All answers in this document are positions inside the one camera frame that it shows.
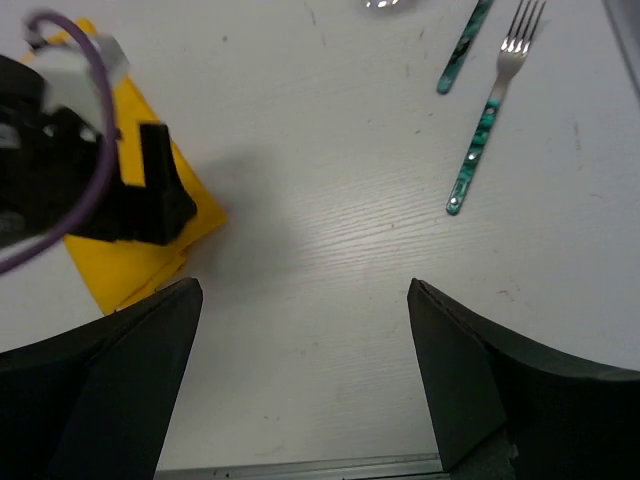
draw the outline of knife handle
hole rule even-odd
[[[467,52],[471,47],[471,44],[476,38],[484,19],[489,14],[489,8],[493,4],[493,0],[478,0],[476,8],[473,9],[473,13],[467,22],[467,25],[462,31],[462,35],[456,44],[456,48],[453,50],[449,62],[438,80],[438,93],[449,93],[453,82],[455,82],[458,72],[462,68]]]
[[[484,147],[489,141],[489,134],[491,133],[493,124],[496,122],[499,110],[500,100],[489,97],[489,100],[487,100],[484,106],[484,111],[482,112],[476,131],[473,134],[471,145],[469,145],[469,149],[462,162],[462,167],[460,167],[460,171],[458,172],[456,183],[454,183],[451,195],[449,195],[449,201],[447,202],[447,213],[449,213],[449,215],[456,215],[460,212],[471,180],[473,180],[473,175],[482,158]]]

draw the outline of yellow napkin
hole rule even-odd
[[[76,24],[88,34],[94,26],[86,19]],[[62,33],[51,41],[68,38]],[[144,185],[138,123],[157,122],[149,105],[129,77],[114,91],[118,128],[122,132],[118,149],[125,183]],[[149,295],[167,282],[184,265],[188,247],[226,221],[224,212],[211,197],[189,164],[171,144],[182,183],[198,206],[198,213],[178,239],[166,247],[139,242],[101,242],[68,235],[65,244],[93,298],[103,313],[111,313]]]

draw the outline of purple cable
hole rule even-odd
[[[56,223],[47,234],[35,244],[25,248],[21,252],[0,260],[0,275],[7,273],[19,265],[31,260],[36,255],[42,253],[47,248],[58,243],[67,233],[73,232],[80,226],[93,212],[98,202],[106,192],[116,165],[116,122],[111,94],[111,85],[107,69],[102,63],[100,54],[93,46],[89,37],[73,21],[51,10],[36,10],[25,18],[26,36],[29,43],[33,45],[44,43],[44,38],[40,34],[40,24],[43,22],[53,23],[65,30],[73,38],[91,67],[93,81],[96,84],[102,104],[104,115],[104,135],[100,148],[100,156],[96,164],[96,169],[87,185],[86,190],[74,207],[58,223]]]

